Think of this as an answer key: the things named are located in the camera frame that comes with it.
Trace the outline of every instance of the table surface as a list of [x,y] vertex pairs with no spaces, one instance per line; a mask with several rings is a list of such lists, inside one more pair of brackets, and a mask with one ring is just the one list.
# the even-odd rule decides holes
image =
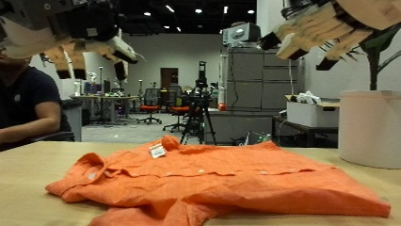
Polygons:
[[[108,206],[94,202],[65,203],[45,190],[60,180],[85,153],[102,156],[137,145],[40,141],[0,153],[0,225],[86,225]],[[293,153],[336,164],[391,205],[389,218],[313,215],[230,215],[213,218],[205,225],[401,225],[401,169],[375,169],[352,164],[334,149],[285,148]]]

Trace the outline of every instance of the gray cabinet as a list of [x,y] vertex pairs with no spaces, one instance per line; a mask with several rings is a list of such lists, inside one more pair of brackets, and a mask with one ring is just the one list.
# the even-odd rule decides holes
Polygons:
[[[302,91],[304,73],[297,60],[254,48],[229,49],[222,71],[228,111],[210,111],[210,121],[217,143],[229,144],[248,131],[270,133],[272,116],[286,109],[285,95]],[[205,143],[213,143],[209,129],[206,123]]]
[[[217,144],[229,145],[232,138],[244,137],[248,131],[270,134],[272,115],[265,112],[210,111],[209,114]],[[209,124],[204,126],[204,142],[213,144]]]
[[298,93],[302,67],[297,60],[280,59],[273,51],[228,50],[225,105],[229,111],[281,111],[285,95]]

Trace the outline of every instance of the desk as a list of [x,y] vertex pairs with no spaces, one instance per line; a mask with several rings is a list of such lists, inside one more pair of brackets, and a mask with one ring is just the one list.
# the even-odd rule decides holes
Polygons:
[[289,126],[290,128],[302,131],[308,135],[306,147],[314,146],[314,136],[316,134],[338,134],[338,127],[308,127],[301,124],[293,123],[286,120],[286,118],[280,116],[272,117],[272,137],[276,137],[276,122]]
[[129,100],[134,100],[137,96],[105,97],[105,96],[70,96],[72,99],[90,101],[90,118],[94,118],[94,101],[110,102],[110,122],[116,122],[116,101],[122,101],[125,105],[125,119],[129,117]]
[[[0,225],[88,225],[108,206],[94,202],[65,203],[49,195],[45,186],[60,180],[82,154],[102,156],[128,143],[40,141],[0,153]],[[205,225],[401,225],[401,169],[375,169],[354,165],[337,156],[334,149],[288,148],[324,163],[336,164],[350,177],[367,186],[391,205],[389,218],[314,215],[229,215],[210,219]]]

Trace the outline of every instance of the computer monitor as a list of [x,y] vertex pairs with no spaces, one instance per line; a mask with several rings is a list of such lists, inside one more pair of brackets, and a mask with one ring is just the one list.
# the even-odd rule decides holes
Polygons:
[[236,47],[241,42],[256,42],[261,37],[261,28],[252,24],[241,24],[224,29],[222,45]]
[[97,94],[98,91],[101,91],[100,84],[93,85],[93,83],[85,82],[85,85],[84,85],[84,93],[85,94]]

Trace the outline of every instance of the ceiling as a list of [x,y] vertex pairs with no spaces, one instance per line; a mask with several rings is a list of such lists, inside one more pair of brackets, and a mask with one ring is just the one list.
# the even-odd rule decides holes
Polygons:
[[[221,29],[236,22],[256,23],[256,2],[257,0],[120,0],[120,27],[132,36],[160,33],[220,34]],[[150,16],[145,16],[144,12],[150,12]]]

